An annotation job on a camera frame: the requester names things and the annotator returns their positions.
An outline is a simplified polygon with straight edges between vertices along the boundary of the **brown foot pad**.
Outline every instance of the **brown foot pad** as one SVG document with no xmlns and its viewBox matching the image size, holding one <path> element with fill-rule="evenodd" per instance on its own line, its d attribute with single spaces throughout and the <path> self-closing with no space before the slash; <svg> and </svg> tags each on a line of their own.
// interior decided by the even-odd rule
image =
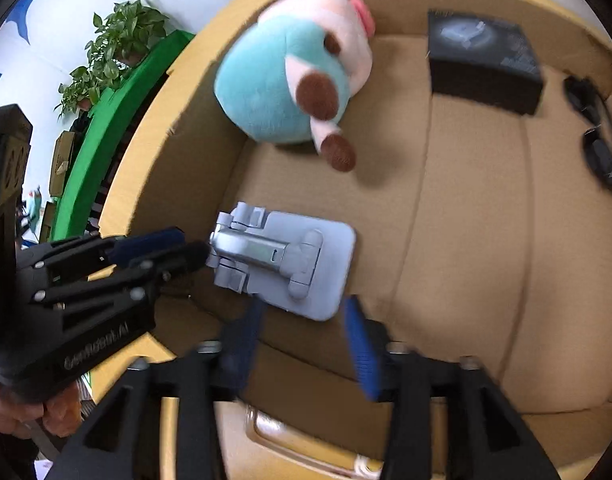
<svg viewBox="0 0 612 480">
<path fill-rule="evenodd" d="M 333 80 L 321 72 L 310 72 L 297 85 L 297 105 L 311 117 L 329 121 L 337 115 L 339 97 Z"/>
<path fill-rule="evenodd" d="M 355 149 L 339 134 L 331 134 L 321 143 L 321 156 L 337 171 L 351 171 L 355 167 Z"/>
</svg>

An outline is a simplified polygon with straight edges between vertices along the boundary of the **flower pot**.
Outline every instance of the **flower pot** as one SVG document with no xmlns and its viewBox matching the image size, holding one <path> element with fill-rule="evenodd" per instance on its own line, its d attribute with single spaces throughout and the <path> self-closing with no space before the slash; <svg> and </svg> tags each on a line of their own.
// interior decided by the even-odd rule
<svg viewBox="0 0 612 480">
<path fill-rule="evenodd" d="M 77 106 L 78 108 L 84 110 L 85 112 L 89 111 L 92 107 L 93 107 L 93 103 L 90 101 L 89 98 L 84 98 L 81 101 L 77 102 Z"/>
<path fill-rule="evenodd" d="M 115 59 L 118 60 L 120 63 L 124 63 L 125 65 L 128 65 L 129 67 L 133 68 L 139 65 L 140 61 L 144 59 L 144 56 L 145 54 L 140 54 L 139 52 L 131 51 L 128 54 L 128 57 L 124 57 L 120 54 L 119 56 L 116 56 Z"/>
</svg>

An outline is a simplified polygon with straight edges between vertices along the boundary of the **stuffed animal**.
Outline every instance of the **stuffed animal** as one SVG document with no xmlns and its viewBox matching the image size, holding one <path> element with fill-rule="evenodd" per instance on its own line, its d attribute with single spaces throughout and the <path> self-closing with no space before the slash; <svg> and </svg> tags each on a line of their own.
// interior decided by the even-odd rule
<svg viewBox="0 0 612 480">
<path fill-rule="evenodd" d="M 215 95 L 258 142 L 312 139 L 338 171 L 355 150 L 337 126 L 372 68 L 374 22 L 362 0 L 278 0 L 224 57 Z"/>
</svg>

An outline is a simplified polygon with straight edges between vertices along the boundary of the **sunglasses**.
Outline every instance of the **sunglasses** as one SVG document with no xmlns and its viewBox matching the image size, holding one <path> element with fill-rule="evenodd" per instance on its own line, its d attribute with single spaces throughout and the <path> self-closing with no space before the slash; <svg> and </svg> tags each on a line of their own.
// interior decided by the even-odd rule
<svg viewBox="0 0 612 480">
<path fill-rule="evenodd" d="M 599 90 L 590 79 L 569 76 L 564 80 L 564 94 L 570 105 L 593 127 L 582 136 L 586 164 L 603 186 L 612 191 L 612 149 L 602 136 L 601 103 L 612 130 L 612 115 Z"/>
</svg>

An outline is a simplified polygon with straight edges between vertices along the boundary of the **teal plush body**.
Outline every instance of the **teal plush body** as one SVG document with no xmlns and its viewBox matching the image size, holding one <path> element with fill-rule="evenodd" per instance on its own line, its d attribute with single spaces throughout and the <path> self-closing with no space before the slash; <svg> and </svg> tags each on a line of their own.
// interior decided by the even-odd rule
<svg viewBox="0 0 612 480">
<path fill-rule="evenodd" d="M 333 81 L 339 99 L 337 124 L 350 98 L 348 76 L 324 47 L 326 30 L 311 20 L 278 16 L 253 25 L 224 57 L 215 78 L 217 100 L 238 127 L 258 142 L 311 140 L 311 117 L 295 103 L 286 73 L 294 57 Z"/>
</svg>

